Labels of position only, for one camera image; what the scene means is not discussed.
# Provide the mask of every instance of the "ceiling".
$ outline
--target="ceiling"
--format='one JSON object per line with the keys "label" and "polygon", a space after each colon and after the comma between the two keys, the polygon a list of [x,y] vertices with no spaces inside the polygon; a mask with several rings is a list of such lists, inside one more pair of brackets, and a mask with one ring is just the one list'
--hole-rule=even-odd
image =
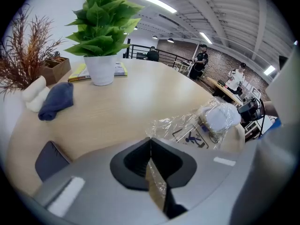
{"label": "ceiling", "polygon": [[279,70],[278,56],[289,57],[295,38],[271,0],[160,0],[177,12],[144,0],[137,15],[138,27],[161,38],[205,42],[199,32],[212,41],[210,47],[246,61],[264,80],[270,82],[273,72],[263,72],[273,65]]}

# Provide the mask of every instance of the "book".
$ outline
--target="book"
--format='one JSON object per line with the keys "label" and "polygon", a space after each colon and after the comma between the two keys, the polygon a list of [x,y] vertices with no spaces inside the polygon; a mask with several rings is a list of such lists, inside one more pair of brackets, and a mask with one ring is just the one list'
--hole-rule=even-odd
{"label": "book", "polygon": [[[127,69],[122,62],[116,62],[114,71],[115,76],[127,76]],[[68,82],[79,81],[83,79],[89,79],[90,75],[84,63],[80,64],[79,67],[73,72],[68,78]]]}

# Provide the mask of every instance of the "black cable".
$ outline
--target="black cable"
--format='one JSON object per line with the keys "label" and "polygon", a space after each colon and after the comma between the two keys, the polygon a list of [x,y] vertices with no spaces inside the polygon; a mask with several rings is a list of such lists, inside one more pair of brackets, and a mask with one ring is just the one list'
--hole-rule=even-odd
{"label": "black cable", "polygon": [[263,107],[263,119],[262,119],[262,128],[261,128],[261,131],[259,133],[259,136],[260,137],[262,135],[262,132],[263,132],[263,123],[264,123],[264,117],[266,116],[266,109],[264,107],[264,104],[263,104],[263,101],[261,99],[259,99],[261,101],[261,104],[262,104],[262,107]]}

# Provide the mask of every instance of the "ceiling light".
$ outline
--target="ceiling light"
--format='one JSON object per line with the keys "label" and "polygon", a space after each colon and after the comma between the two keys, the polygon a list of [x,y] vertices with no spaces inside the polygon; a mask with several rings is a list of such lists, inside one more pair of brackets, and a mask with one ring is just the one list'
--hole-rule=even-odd
{"label": "ceiling light", "polygon": [[200,34],[202,35],[202,37],[205,38],[205,40],[206,40],[209,44],[212,44],[212,42],[209,40],[209,38],[208,38],[203,32],[200,32]]}
{"label": "ceiling light", "polygon": [[160,7],[168,10],[171,13],[176,13],[177,12],[174,8],[170,7],[169,5],[166,5],[165,3],[161,2],[160,0],[146,0],[146,1],[152,2],[156,5],[159,5]]}
{"label": "ceiling light", "polygon": [[264,74],[269,75],[271,72],[273,72],[275,68],[271,65],[267,70],[264,71]]}

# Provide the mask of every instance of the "person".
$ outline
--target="person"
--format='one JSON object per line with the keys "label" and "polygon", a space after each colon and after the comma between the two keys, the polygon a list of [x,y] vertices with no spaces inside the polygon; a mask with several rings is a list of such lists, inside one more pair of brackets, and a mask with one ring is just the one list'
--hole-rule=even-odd
{"label": "person", "polygon": [[159,60],[159,54],[158,54],[158,51],[155,50],[154,46],[152,46],[150,48],[150,51],[147,53],[145,59],[146,60],[150,60],[150,61],[158,62],[158,60]]}
{"label": "person", "polygon": [[[233,94],[238,94],[240,93],[241,90],[241,85],[244,83],[245,81],[245,75],[244,75],[244,71],[246,69],[246,64],[245,63],[241,63],[239,69],[232,69],[229,73],[229,79],[228,81],[225,83],[225,86],[230,92],[232,92]],[[230,102],[231,99],[220,89],[216,89],[216,91],[212,94],[214,97],[224,97],[224,100],[226,102]]]}
{"label": "person", "polygon": [[206,53],[207,45],[201,44],[200,45],[200,53],[197,55],[197,61],[191,68],[191,72],[189,74],[189,78],[196,80],[198,76],[203,74],[202,70],[205,68],[207,64],[208,55]]}

